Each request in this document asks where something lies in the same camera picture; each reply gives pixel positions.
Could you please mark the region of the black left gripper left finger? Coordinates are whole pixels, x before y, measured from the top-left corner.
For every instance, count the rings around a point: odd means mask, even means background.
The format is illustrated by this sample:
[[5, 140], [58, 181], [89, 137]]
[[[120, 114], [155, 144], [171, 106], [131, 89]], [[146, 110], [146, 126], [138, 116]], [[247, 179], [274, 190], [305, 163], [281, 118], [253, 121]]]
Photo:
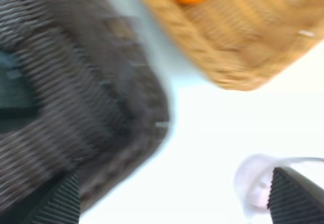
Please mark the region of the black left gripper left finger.
[[58, 176], [28, 197], [24, 223], [79, 223], [80, 197], [76, 174]]

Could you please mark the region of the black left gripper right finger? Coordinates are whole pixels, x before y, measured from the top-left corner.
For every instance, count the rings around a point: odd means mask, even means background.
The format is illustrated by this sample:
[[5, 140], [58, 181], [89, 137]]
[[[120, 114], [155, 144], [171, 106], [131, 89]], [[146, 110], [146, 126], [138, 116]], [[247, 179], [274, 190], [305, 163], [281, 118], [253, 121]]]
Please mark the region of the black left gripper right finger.
[[323, 188], [293, 168], [276, 167], [267, 208], [273, 224], [323, 224]]

